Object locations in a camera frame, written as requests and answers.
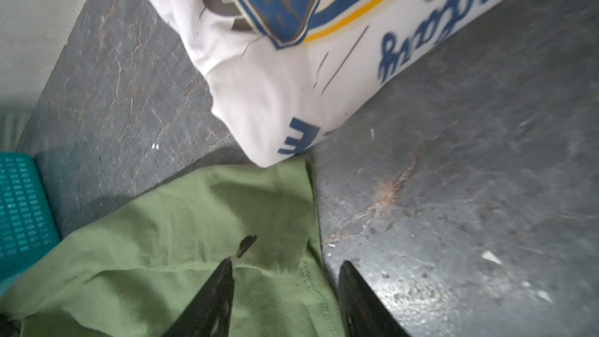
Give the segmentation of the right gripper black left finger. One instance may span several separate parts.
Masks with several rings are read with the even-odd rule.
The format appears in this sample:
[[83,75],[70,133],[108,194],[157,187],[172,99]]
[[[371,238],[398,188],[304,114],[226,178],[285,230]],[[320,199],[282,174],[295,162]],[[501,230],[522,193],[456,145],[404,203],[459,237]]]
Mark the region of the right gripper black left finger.
[[228,336],[234,290],[233,260],[227,257],[163,336]]

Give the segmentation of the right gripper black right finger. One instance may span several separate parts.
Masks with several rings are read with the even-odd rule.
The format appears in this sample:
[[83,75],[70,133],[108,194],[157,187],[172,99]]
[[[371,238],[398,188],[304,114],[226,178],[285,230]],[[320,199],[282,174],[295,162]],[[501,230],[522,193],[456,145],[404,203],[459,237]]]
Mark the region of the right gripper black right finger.
[[340,267],[338,303],[346,336],[410,336],[350,261]]

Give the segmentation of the green tank top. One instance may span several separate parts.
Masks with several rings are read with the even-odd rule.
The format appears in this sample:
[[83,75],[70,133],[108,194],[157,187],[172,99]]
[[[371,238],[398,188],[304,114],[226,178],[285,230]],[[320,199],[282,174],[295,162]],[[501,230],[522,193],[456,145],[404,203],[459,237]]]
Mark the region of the green tank top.
[[231,335],[343,335],[305,157],[200,168],[139,196],[68,235],[1,311],[23,336],[160,336],[248,236]]

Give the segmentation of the white tank top navy trim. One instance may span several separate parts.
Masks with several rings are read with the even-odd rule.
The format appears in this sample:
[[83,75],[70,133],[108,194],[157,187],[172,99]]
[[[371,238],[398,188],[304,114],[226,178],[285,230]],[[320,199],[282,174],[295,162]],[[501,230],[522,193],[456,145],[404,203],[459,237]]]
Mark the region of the white tank top navy trim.
[[256,165],[306,151],[503,0],[148,0]]

